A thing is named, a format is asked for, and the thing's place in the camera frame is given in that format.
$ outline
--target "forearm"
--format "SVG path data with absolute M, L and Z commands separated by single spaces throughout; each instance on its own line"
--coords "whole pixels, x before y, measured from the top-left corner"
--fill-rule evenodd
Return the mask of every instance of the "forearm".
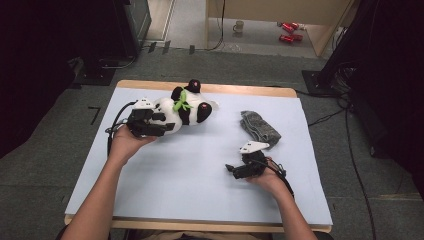
M 62 239 L 107 239 L 122 167 L 108 160 Z
M 280 209 L 286 238 L 288 240 L 316 240 L 315 234 L 312 232 L 284 183 L 278 183 L 271 193 Z

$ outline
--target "table edge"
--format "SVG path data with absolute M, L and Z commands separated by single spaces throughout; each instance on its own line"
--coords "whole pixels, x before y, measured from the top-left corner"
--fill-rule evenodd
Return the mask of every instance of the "table edge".
M 72 221 L 72 214 L 65 215 L 65 224 Z M 331 232 L 332 225 L 309 224 L 312 231 Z M 112 219 L 111 228 L 149 229 L 149 230 L 174 230 L 174 231 L 208 231 L 208 232 L 257 232 L 257 233 L 283 233 L 283 226 L 279 224 L 254 224 L 254 223 L 222 223 L 222 222 L 185 222 L 178 220 L 144 220 L 135 218 Z
M 176 87 L 187 86 L 187 84 L 188 82 L 182 83 L 182 82 L 162 82 L 162 81 L 145 81 L 145 80 L 121 80 L 117 83 L 116 87 L 172 91 Z M 290 97 L 290 98 L 297 97 L 296 91 L 294 89 L 282 88 L 282 87 L 261 87 L 261 86 L 202 83 L 200 91 L 203 93 L 228 93 L 228 94 Z

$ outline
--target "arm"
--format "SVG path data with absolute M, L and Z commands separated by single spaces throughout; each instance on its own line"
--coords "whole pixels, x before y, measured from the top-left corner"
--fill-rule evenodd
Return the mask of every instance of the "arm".
M 284 232 L 288 240 L 317 240 L 286 185 L 272 170 L 266 168 L 261 176 L 248 178 L 247 181 L 258 184 L 270 192 L 277 201 L 283 220 Z
M 96 183 L 65 230 L 62 239 L 107 239 L 119 175 L 137 150 L 155 137 L 135 138 L 124 125 L 116 132 L 109 157 Z

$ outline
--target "red object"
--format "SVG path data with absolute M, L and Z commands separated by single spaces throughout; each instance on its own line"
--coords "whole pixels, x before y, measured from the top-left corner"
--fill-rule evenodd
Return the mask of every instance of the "red object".
M 292 35 L 290 35 L 290 37 L 292 37 L 293 40 L 295 40 L 295 41 L 302 41 L 302 39 L 303 39 L 303 35 L 299 35 L 299 34 L 292 34 Z
M 282 41 L 282 42 L 292 43 L 294 39 L 291 36 L 281 35 L 279 40 Z
M 294 30 L 297 30 L 299 28 L 299 24 L 298 23 L 289 23 L 289 24 L 290 24 L 290 26 L 292 26 L 292 28 Z
M 292 34 L 294 32 L 294 28 L 290 25 L 290 23 L 283 23 L 281 28 L 286 30 L 288 33 Z

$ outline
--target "gray floor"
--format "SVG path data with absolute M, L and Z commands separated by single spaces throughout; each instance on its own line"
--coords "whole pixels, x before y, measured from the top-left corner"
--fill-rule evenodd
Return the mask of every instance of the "gray floor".
M 282 86 L 306 91 L 301 70 L 320 70 L 324 58 L 171 49 L 143 51 L 116 71 L 109 87 L 67 89 L 32 137 L 0 160 L 0 239 L 53 239 L 91 143 L 119 80 Z M 299 95 L 308 122 L 336 112 L 334 99 Z M 91 125 L 95 110 L 100 115 Z M 424 239 L 424 204 L 410 175 L 393 160 L 369 156 L 367 138 L 354 113 L 347 115 L 359 175 L 369 197 L 377 239 Z M 370 218 L 349 156 L 345 116 L 310 127 L 335 239 L 372 239 Z M 121 239 L 122 230 L 113 230 Z M 284 239 L 277 234 L 275 239 Z
M 224 19 L 222 24 L 221 19 L 209 18 L 206 29 L 205 8 L 205 1 L 175 0 L 164 41 L 171 41 L 170 46 L 174 48 L 188 49 L 190 45 L 196 49 L 213 48 L 221 37 L 222 25 L 225 37 L 218 51 L 323 59 L 328 59 L 332 53 L 331 46 L 328 46 L 327 51 L 317 57 L 306 30 L 295 31 L 295 34 L 303 36 L 300 42 L 289 44 L 279 41 L 280 35 L 288 33 L 278 27 L 276 22 L 243 20 L 243 32 L 235 33 L 233 26 L 236 19 Z M 163 46 L 163 42 L 159 41 L 158 45 Z

